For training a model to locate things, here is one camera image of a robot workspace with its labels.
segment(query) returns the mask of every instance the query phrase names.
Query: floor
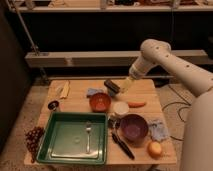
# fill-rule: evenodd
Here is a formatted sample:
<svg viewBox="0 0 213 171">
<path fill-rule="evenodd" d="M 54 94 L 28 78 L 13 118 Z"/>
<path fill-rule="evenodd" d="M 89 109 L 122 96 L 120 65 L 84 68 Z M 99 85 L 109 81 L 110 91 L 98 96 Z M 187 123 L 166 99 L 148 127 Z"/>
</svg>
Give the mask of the floor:
<svg viewBox="0 0 213 171">
<path fill-rule="evenodd" d="M 159 95 L 160 103 L 162 107 L 172 102 L 184 102 L 173 90 L 178 92 L 182 97 L 184 97 L 189 103 L 194 99 L 193 95 L 183 87 L 182 84 L 169 84 L 161 88 L 157 88 L 157 93 Z M 42 104 L 45 100 L 46 94 L 48 91 L 48 86 L 42 86 L 40 84 L 34 84 L 26 100 L 23 104 L 23 107 L 19 113 L 19 116 L 16 120 L 16 123 L 13 127 L 11 135 L 8 138 L 6 146 L 0 156 L 0 170 L 1 171 L 36 171 L 36 170 L 58 170 L 58 171 L 68 171 L 68 170 L 80 170 L 77 168 L 68 168 L 68 167 L 57 167 L 56 169 L 48 168 L 45 166 L 25 166 L 23 163 L 26 147 L 25 147 L 25 132 L 32 129 L 36 123 L 42 107 Z M 178 116 L 178 109 L 186 106 L 183 104 L 171 104 L 164 109 L 165 117 L 167 120 L 168 128 L 171 136 L 182 139 L 184 131 L 184 122 Z M 186 120 L 187 117 L 187 108 L 181 110 L 181 117 L 183 120 Z M 174 147 L 177 152 L 178 163 L 175 165 L 162 165 L 158 169 L 161 171 L 179 171 L 180 166 L 180 156 L 181 156 L 181 147 L 182 142 L 174 140 Z M 143 170 L 140 167 L 135 168 L 122 168 L 123 170 Z"/>
</svg>

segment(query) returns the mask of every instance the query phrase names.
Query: wall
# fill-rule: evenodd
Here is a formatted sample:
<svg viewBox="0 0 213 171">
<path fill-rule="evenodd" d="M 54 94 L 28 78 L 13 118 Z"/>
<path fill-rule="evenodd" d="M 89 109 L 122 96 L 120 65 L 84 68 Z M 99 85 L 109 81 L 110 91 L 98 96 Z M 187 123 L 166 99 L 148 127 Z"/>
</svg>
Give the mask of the wall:
<svg viewBox="0 0 213 171">
<path fill-rule="evenodd" d="M 0 151 L 30 88 L 24 51 L 10 28 L 0 3 Z"/>
</svg>

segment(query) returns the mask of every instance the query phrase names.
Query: shelf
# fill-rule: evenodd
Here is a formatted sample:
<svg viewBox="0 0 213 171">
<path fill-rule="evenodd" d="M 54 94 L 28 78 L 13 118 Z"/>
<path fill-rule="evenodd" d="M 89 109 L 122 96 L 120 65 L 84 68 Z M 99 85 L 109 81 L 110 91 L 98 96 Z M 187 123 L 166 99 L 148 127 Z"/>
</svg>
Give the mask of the shelf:
<svg viewBox="0 0 213 171">
<path fill-rule="evenodd" d="M 107 5 L 106 0 L 55 0 L 55 1 L 35 1 L 36 7 L 29 10 L 24 1 L 17 2 L 22 13 L 39 12 L 192 12 L 192 11 L 213 11 L 213 5 L 205 5 L 203 1 L 195 1 L 197 5 L 180 5 L 177 9 L 172 9 L 169 5 Z"/>
<path fill-rule="evenodd" d="M 203 50 L 173 50 L 172 53 L 196 65 L 213 64 Z M 25 59 L 31 68 L 37 67 L 106 67 L 129 66 L 140 56 L 140 51 L 103 52 L 30 52 Z"/>
</svg>

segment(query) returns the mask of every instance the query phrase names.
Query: food item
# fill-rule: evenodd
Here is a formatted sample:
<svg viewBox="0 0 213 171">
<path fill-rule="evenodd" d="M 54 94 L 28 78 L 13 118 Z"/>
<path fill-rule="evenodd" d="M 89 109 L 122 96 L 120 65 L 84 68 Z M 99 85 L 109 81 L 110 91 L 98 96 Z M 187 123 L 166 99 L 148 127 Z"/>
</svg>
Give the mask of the food item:
<svg viewBox="0 0 213 171">
<path fill-rule="evenodd" d="M 64 88 L 61 92 L 61 95 L 60 95 L 60 99 L 66 99 L 67 96 L 68 96 L 68 93 L 69 93 L 69 89 L 70 89 L 70 82 L 67 81 L 65 84 L 64 84 Z"/>
<path fill-rule="evenodd" d="M 113 106 L 113 111 L 117 117 L 122 118 L 129 112 L 129 106 L 126 102 L 116 102 Z"/>
<path fill-rule="evenodd" d="M 31 162 L 34 163 L 38 152 L 38 144 L 41 136 L 44 134 L 44 128 L 34 127 L 32 130 L 25 134 L 26 146 L 31 153 Z"/>
<path fill-rule="evenodd" d="M 127 102 L 130 108 L 143 107 L 146 105 L 146 102 Z"/>
<path fill-rule="evenodd" d="M 161 144 L 157 141 L 150 142 L 147 147 L 147 151 L 148 151 L 149 155 L 155 159 L 159 158 L 163 153 Z"/>
</svg>

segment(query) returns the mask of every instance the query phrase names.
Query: green tray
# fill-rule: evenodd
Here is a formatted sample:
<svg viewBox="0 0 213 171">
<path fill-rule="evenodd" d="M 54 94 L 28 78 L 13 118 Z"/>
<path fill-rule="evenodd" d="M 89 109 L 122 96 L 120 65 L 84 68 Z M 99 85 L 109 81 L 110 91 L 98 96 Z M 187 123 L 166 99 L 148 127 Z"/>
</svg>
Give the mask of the green tray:
<svg viewBox="0 0 213 171">
<path fill-rule="evenodd" d="M 86 122 L 91 122 L 90 153 L 86 153 Z M 38 163 L 94 164 L 106 162 L 107 116 L 105 113 L 51 114 L 38 154 Z"/>
</svg>

